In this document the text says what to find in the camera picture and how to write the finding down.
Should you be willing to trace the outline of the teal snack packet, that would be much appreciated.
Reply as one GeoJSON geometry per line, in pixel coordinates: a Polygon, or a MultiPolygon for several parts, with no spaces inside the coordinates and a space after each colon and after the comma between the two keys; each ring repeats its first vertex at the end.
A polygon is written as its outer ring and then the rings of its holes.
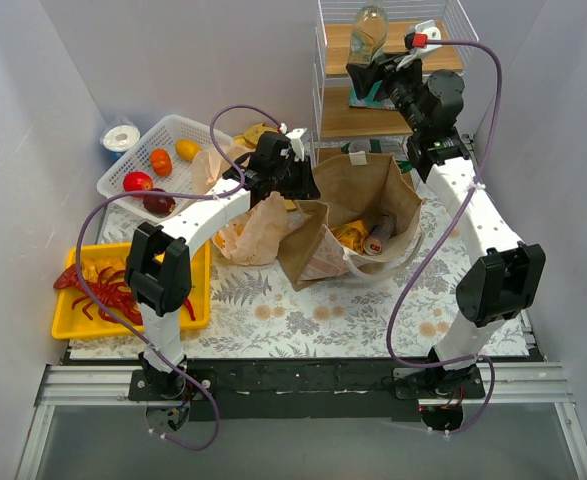
{"type": "Polygon", "coordinates": [[[379,101],[376,99],[377,93],[380,91],[381,82],[376,82],[366,97],[358,99],[355,93],[355,89],[352,88],[349,93],[349,99],[347,106],[351,108],[365,108],[373,110],[385,110],[394,111],[395,106],[389,98],[384,98],[379,101]]]}

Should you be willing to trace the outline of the clear glass bottle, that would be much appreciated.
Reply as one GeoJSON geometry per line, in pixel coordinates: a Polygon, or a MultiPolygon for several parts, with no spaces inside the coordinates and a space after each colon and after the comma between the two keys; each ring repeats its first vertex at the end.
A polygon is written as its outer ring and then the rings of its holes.
{"type": "Polygon", "coordinates": [[[389,19],[382,1],[368,1],[356,14],[349,41],[348,64],[369,65],[382,53],[389,19]]]}

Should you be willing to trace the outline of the peach plastic grocery bag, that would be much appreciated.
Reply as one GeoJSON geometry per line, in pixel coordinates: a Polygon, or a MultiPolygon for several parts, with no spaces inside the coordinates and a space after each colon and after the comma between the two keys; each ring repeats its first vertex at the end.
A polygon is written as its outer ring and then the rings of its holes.
{"type": "MultiPolygon", "coordinates": [[[[206,194],[229,163],[214,148],[198,152],[192,160],[192,188],[195,194],[206,194]]],[[[213,237],[214,245],[230,262],[242,266],[272,263],[281,240],[289,233],[289,217],[284,198],[278,192],[232,219],[213,237]]]]}

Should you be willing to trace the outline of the orange mango gummy packet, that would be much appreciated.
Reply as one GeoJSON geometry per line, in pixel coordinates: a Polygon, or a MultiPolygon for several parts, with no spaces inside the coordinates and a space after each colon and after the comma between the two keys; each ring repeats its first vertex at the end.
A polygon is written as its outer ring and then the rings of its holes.
{"type": "Polygon", "coordinates": [[[330,229],[335,239],[344,247],[363,255],[377,255],[378,251],[367,245],[370,232],[362,220],[355,220],[330,229]]]}

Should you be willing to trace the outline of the brown burlap tote bag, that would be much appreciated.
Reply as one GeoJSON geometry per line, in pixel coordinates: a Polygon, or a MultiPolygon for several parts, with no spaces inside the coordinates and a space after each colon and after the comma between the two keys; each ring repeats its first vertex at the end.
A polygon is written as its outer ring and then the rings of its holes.
{"type": "Polygon", "coordinates": [[[363,283],[375,282],[411,265],[424,240],[423,200],[392,155],[334,156],[320,162],[313,177],[320,198],[296,203],[301,222],[281,240],[277,255],[294,290],[348,273],[363,283]],[[394,220],[394,227],[379,254],[359,254],[332,233],[359,220],[370,229],[385,214],[394,220]]]}

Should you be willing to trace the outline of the silver drink can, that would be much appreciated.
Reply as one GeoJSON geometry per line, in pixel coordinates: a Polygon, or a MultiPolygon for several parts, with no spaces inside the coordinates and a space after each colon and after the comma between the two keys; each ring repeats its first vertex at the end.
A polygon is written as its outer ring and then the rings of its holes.
{"type": "Polygon", "coordinates": [[[394,229],[395,218],[388,214],[381,215],[377,224],[364,241],[364,252],[369,255],[381,254],[394,229]]]}

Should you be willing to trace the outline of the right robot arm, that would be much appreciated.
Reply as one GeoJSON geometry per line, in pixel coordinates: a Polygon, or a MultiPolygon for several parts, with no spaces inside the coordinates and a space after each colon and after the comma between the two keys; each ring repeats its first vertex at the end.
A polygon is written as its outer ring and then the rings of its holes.
{"type": "Polygon", "coordinates": [[[439,197],[466,245],[470,269],[455,290],[458,313],[424,364],[403,362],[409,381],[436,394],[472,377],[481,350],[506,321],[534,300],[546,262],[538,244],[525,243],[502,219],[456,128],[464,82],[441,69],[422,75],[422,62],[406,54],[382,55],[370,65],[348,64],[357,98],[370,92],[390,100],[411,135],[406,155],[439,197]]]}

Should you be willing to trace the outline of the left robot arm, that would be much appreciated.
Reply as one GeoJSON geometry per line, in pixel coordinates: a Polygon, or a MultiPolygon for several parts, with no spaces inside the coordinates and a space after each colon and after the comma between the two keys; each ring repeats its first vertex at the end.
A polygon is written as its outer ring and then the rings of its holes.
{"type": "Polygon", "coordinates": [[[178,215],[133,235],[125,283],[141,312],[148,345],[140,361],[147,385],[165,399],[180,396],[186,381],[175,369],[185,360],[179,312],[190,294],[191,260],[234,218],[273,193],[287,200],[315,200],[320,192],[306,149],[310,134],[263,133],[256,149],[233,162],[211,189],[178,215]]]}

